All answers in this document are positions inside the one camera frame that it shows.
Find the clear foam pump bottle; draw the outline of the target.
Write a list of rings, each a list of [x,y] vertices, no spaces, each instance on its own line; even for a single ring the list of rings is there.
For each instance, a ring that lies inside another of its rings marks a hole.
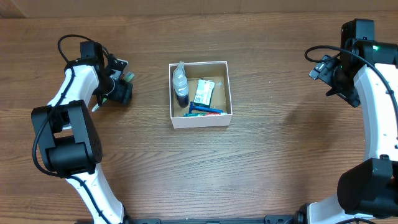
[[[173,88],[178,104],[185,108],[189,103],[189,85],[185,73],[184,62],[180,61],[173,72]]]

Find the blue disposable razor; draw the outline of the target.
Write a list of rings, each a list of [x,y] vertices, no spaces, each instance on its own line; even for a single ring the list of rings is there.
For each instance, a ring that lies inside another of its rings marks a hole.
[[[208,112],[208,113],[223,113],[223,110],[207,108],[204,106],[197,106],[191,101],[188,112],[192,113],[193,110],[204,111],[204,112]]]

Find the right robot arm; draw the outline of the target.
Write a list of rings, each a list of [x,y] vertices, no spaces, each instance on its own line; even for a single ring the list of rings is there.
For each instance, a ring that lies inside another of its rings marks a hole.
[[[351,106],[362,107],[362,163],[341,175],[331,197],[304,205],[295,223],[371,223],[397,216],[397,45],[348,37],[310,72]]]

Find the red green toothpaste tube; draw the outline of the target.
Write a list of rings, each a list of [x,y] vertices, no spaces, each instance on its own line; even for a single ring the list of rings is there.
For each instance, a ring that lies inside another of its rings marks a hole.
[[[228,113],[185,113],[183,117],[201,117],[201,116],[218,116],[218,115],[226,115]]]

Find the green white toothbrush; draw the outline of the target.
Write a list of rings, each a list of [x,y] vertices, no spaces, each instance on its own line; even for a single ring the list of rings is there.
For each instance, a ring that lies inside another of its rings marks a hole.
[[[122,79],[116,80],[111,75],[113,81],[113,89],[110,93],[105,94],[98,98],[98,103],[92,108],[92,112],[99,109],[106,100],[116,101],[124,105],[129,104],[132,98],[132,88],[133,84],[131,80],[134,78],[135,74],[132,72],[127,72]]]

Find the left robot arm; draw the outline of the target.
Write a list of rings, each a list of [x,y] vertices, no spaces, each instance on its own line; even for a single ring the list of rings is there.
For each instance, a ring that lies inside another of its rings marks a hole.
[[[65,79],[58,93],[47,105],[31,112],[36,168],[74,187],[93,223],[132,223],[102,170],[102,145],[88,110],[92,96],[97,107],[104,100],[123,105],[131,101],[133,73],[128,66],[127,61],[85,37],[80,57],[66,61]]]

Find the green soap packet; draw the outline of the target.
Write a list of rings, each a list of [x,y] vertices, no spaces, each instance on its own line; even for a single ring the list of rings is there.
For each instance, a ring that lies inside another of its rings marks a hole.
[[[195,97],[193,99],[193,104],[209,108],[214,88],[215,82],[212,80],[199,79]]]

